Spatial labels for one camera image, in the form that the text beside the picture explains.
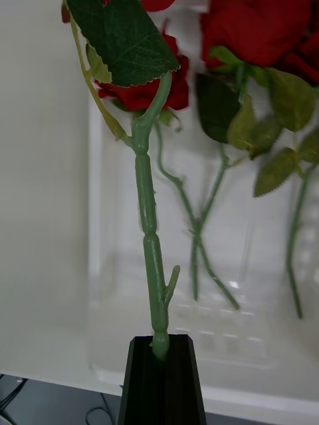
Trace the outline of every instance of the clear plastic container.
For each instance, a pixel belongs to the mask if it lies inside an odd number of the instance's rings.
[[[166,15],[154,15],[159,26]],[[203,69],[197,11],[177,2],[169,17],[168,33],[177,37],[181,51],[191,59],[192,84],[193,73]],[[249,92],[257,115],[266,115],[266,93],[253,83]],[[109,104],[108,108],[129,131],[128,115]],[[123,384],[130,340],[152,332],[134,153],[114,141],[92,100],[89,110],[89,361],[100,380],[118,385]],[[193,93],[190,108],[178,116],[183,131],[163,131],[164,163],[185,176],[198,212],[218,171],[217,143],[201,130]],[[291,137],[285,131],[276,148],[289,144]],[[276,424],[318,425],[319,172],[309,186],[294,256],[306,316],[299,321],[284,266],[299,179],[254,199],[260,161],[247,161],[227,172],[204,239],[215,271],[241,304],[241,310],[234,311],[203,268],[199,301],[192,300],[189,223],[175,189],[157,170],[156,151],[153,134],[150,156],[166,277],[174,265],[181,265],[169,331],[193,338],[206,409]],[[227,154],[232,159],[241,156],[231,146]]]

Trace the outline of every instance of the rose stem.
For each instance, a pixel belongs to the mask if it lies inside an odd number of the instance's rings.
[[[317,164],[312,164],[307,172],[304,175],[304,178],[301,183],[301,187],[298,194],[297,204],[296,204],[296,210],[294,212],[294,216],[292,218],[292,222],[290,225],[289,230],[289,237],[288,237],[288,245],[287,245],[287,259],[286,259],[286,267],[288,272],[288,279],[290,283],[290,287],[292,290],[292,296],[294,298],[294,304],[296,306],[296,311],[299,319],[303,319],[304,314],[302,311],[301,306],[301,300],[299,296],[298,286],[296,283],[296,278],[294,276],[294,268],[293,268],[293,257],[294,257],[294,245],[296,243],[296,236],[299,229],[299,220],[300,220],[300,213],[302,210],[302,205],[306,196],[307,187],[309,183],[310,176],[314,169],[316,168]]]
[[[157,134],[157,137],[158,137],[158,158],[157,158],[158,169],[163,174],[164,177],[166,177],[168,180],[170,180],[175,185],[176,189],[179,191],[179,196],[181,197],[181,201],[182,201],[184,208],[187,212],[187,215],[188,215],[191,227],[192,227],[192,233],[193,233],[192,261],[194,261],[194,259],[195,259],[195,263],[192,263],[192,270],[197,271],[197,255],[194,254],[194,251],[198,247],[198,249],[201,253],[201,256],[203,258],[203,263],[204,263],[205,269],[207,270],[207,273],[211,276],[211,278],[217,284],[219,289],[224,293],[224,295],[230,301],[232,306],[235,309],[239,309],[239,304],[237,303],[236,299],[233,297],[233,295],[230,293],[230,291],[226,288],[226,286],[222,283],[222,281],[217,277],[217,275],[215,274],[215,272],[211,268],[211,265],[209,263],[209,259],[208,259],[207,254],[206,254],[206,249],[205,249],[205,246],[203,244],[203,241],[201,239],[201,235],[200,235],[200,232],[199,232],[199,224],[196,221],[196,218],[193,214],[188,196],[186,195],[186,192],[183,188],[183,181],[179,177],[173,176],[172,174],[168,173],[163,167],[163,163],[162,163],[163,140],[162,140],[162,137],[161,137],[160,125],[158,124],[158,122],[155,123],[154,127],[155,127],[155,131],[156,131],[156,134]],[[193,283],[195,284],[194,286],[196,286],[193,293],[194,293],[194,295],[196,295],[197,294],[197,273],[196,273],[195,279],[193,280]]]
[[[161,77],[158,92],[153,102],[144,115],[136,118],[132,122],[132,136],[128,136],[115,118],[106,111],[101,99],[98,97],[91,83],[92,76],[90,71],[85,69],[80,43],[78,41],[76,23],[72,18],[71,26],[80,59],[81,70],[96,105],[115,138],[122,139],[122,141],[127,146],[131,147],[136,154],[136,185],[138,188],[140,220],[142,230],[145,234],[143,240],[144,257],[150,297],[151,321],[154,329],[152,347],[156,358],[164,361],[169,350],[169,336],[167,333],[168,306],[176,287],[180,267],[174,267],[169,284],[166,286],[160,240],[156,234],[158,227],[156,219],[156,202],[148,149],[153,124],[163,109],[171,89],[171,73],[168,72]]]

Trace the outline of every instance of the black cable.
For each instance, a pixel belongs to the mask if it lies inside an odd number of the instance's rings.
[[[90,416],[93,412],[96,412],[97,410],[101,410],[101,411],[105,412],[105,413],[108,415],[108,417],[110,418],[111,425],[115,425],[115,420],[114,420],[113,415],[112,415],[112,413],[111,413],[111,410],[110,410],[110,408],[109,408],[109,406],[108,406],[108,402],[106,401],[106,399],[105,399],[105,397],[104,397],[104,394],[100,393],[100,395],[101,395],[101,397],[102,397],[104,407],[94,407],[94,408],[90,409],[90,410],[86,413],[86,415],[85,415],[85,423],[86,423],[86,425],[91,425],[91,423],[90,423],[90,422],[89,422],[89,420],[88,420],[88,419],[89,419],[89,416]]]
[[[3,400],[0,401],[0,410],[6,409],[15,397],[22,391],[23,387],[27,383],[27,379],[23,379],[22,382],[8,394]]]

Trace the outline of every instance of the rose petal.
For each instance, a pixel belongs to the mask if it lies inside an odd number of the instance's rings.
[[[175,0],[142,0],[143,9],[147,12],[158,12],[167,9]]]
[[[61,18],[64,24],[68,24],[69,22],[71,22],[70,12],[64,3],[62,3],[61,5]]]
[[[319,84],[319,70],[312,67],[296,53],[288,54],[276,67],[281,71],[297,75],[311,84]]]
[[[241,59],[272,66],[304,34],[310,19],[310,0],[211,0],[209,19],[201,18],[203,54],[223,45]]]
[[[319,70],[319,32],[314,33],[306,42],[300,46],[301,55]]]

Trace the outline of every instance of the green plastic stem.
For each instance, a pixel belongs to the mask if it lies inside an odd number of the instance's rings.
[[[308,188],[308,183],[312,172],[315,170],[317,164],[312,164],[307,172],[304,175],[302,180],[302,184],[299,190],[296,210],[294,212],[294,216],[292,218],[292,222],[290,225],[289,237],[288,237],[288,245],[287,245],[287,259],[286,259],[286,267],[288,273],[289,284],[292,290],[292,296],[294,298],[294,304],[296,307],[296,312],[299,319],[303,319],[304,314],[302,310],[302,304],[299,296],[298,286],[296,282],[296,278],[294,276],[294,268],[293,268],[293,260],[294,260],[294,246],[296,244],[296,236],[298,234],[298,229],[300,227],[300,213],[302,210],[302,205],[304,203],[304,199],[306,197],[306,192]]]
[[[204,267],[209,274],[209,276],[213,279],[213,281],[217,284],[219,289],[224,293],[225,297],[229,300],[231,305],[235,309],[239,309],[239,304],[237,303],[236,299],[233,297],[232,293],[226,288],[224,283],[218,278],[216,273],[211,268],[211,265],[209,263],[209,259],[206,253],[205,246],[203,244],[203,241],[201,239],[201,229],[203,228],[203,225],[208,217],[209,211],[207,211],[207,208],[204,208],[203,210],[203,219],[201,222],[197,222],[193,210],[191,208],[191,203],[189,202],[188,196],[186,195],[185,189],[183,188],[183,181],[176,176],[173,176],[172,174],[168,173],[162,163],[162,155],[163,155],[163,139],[161,137],[161,131],[160,131],[160,125],[158,122],[154,125],[156,134],[158,136],[158,169],[159,171],[168,179],[170,180],[176,187],[176,189],[179,192],[179,196],[181,197],[181,201],[183,203],[183,206],[186,210],[186,213],[188,215],[191,227],[192,227],[192,233],[193,233],[193,246],[192,246],[192,255],[191,255],[191,270],[192,270],[192,276],[193,276],[193,295],[194,298],[197,299],[198,297],[198,277],[197,277],[197,249],[199,249],[201,253],[201,257],[203,259]],[[210,208],[213,204],[214,198],[217,194],[218,187],[213,190],[212,194],[215,192],[214,197],[211,196],[207,205],[210,205]]]
[[[163,361],[169,350],[168,306],[176,287],[179,266],[173,269],[168,286],[165,284],[160,240],[156,234],[156,202],[153,188],[150,157],[148,155],[149,139],[154,122],[157,120],[171,88],[171,73],[161,78],[158,92],[145,114],[132,122],[131,147],[136,154],[136,185],[140,221],[145,234],[143,240],[148,292],[153,336],[153,352],[157,359]]]

